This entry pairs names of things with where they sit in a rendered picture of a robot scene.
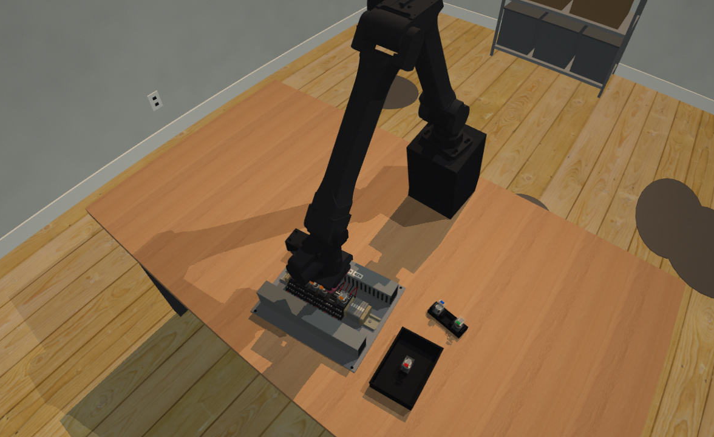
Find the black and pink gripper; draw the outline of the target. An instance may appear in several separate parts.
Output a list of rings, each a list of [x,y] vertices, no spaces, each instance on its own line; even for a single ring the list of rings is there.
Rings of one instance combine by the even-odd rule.
[[[332,262],[324,263],[325,267],[322,269],[323,276],[318,274],[311,279],[311,282],[320,284],[324,286],[324,289],[330,294],[336,291],[341,280],[348,274],[351,269],[349,265],[350,261],[353,260],[353,255],[349,252],[341,251],[341,257]]]

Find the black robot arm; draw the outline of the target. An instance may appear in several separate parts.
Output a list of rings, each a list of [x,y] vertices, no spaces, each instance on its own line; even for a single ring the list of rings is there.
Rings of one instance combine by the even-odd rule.
[[[418,116],[428,128],[421,139],[450,160],[472,146],[473,138],[463,132],[470,107],[452,90],[438,33],[443,7],[443,0],[384,0],[359,18],[351,44],[360,52],[359,69],[325,176],[307,209],[304,226],[310,235],[295,228],[285,241],[292,254],[287,271],[298,284],[323,276],[324,263],[341,257],[355,182],[400,69],[415,67],[423,87]],[[380,52],[376,45],[396,53]]]

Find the black rectangular rack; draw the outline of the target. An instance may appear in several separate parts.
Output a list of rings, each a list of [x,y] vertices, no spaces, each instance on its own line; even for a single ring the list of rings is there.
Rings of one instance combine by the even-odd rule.
[[[433,303],[433,305],[435,302]],[[447,309],[445,309],[439,316],[433,314],[432,308],[433,305],[431,305],[430,309],[427,310],[427,313],[431,314],[435,318],[435,320],[439,321],[444,327],[447,328],[447,330],[450,330],[452,334],[458,337],[458,339],[464,334],[464,332],[468,329],[468,326],[464,326],[459,332],[457,333],[455,330],[451,328],[452,322],[456,320],[456,316],[452,315],[451,312],[449,312]]]

